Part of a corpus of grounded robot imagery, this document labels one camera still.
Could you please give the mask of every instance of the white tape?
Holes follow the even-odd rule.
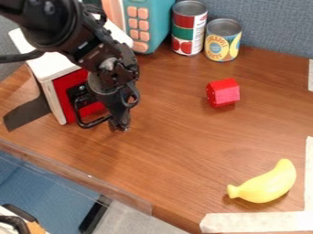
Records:
[[[202,233],[313,231],[313,137],[307,138],[305,211],[207,214]]]
[[[309,61],[308,90],[313,91],[313,60],[312,59]]]
[[[307,138],[305,173],[305,210],[313,211],[313,137]]]
[[[313,212],[208,214],[202,233],[273,232],[313,230]]]

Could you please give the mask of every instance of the pink buttons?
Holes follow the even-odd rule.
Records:
[[[132,30],[130,30],[130,36],[132,39],[137,40],[137,39],[139,39],[139,32],[137,30],[132,29]]]
[[[145,42],[134,42],[133,50],[140,53],[146,53],[149,49],[149,46]]]
[[[139,28],[143,31],[147,31],[149,30],[149,22],[145,21],[145,20],[140,20],[139,21]]]
[[[129,27],[131,27],[131,28],[138,28],[138,20],[136,20],[134,18],[130,18],[128,20],[128,24],[129,24]]]
[[[148,19],[149,18],[149,10],[147,8],[139,8],[138,16],[141,19]]]
[[[135,6],[128,6],[127,14],[130,17],[137,17],[137,7],[135,7]]]
[[[148,32],[140,32],[140,39],[143,41],[149,41],[150,34]]]

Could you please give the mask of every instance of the red and white can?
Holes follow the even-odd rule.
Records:
[[[181,55],[193,56],[203,50],[207,6],[188,0],[173,5],[172,49]]]

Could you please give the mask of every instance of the can label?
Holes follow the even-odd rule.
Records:
[[[195,55],[203,49],[208,13],[200,16],[181,16],[174,13],[172,22],[172,48],[178,54]]]
[[[242,35],[242,32],[228,37],[207,35],[205,41],[206,56],[211,60],[219,62],[235,59],[239,53]]]

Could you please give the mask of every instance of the food can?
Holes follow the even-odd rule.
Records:
[[[181,55],[193,56],[203,50],[207,6],[187,0],[173,5],[172,49]]]
[[[207,25],[206,56],[218,62],[234,60],[239,53],[243,31],[239,23],[229,18],[214,19]]]

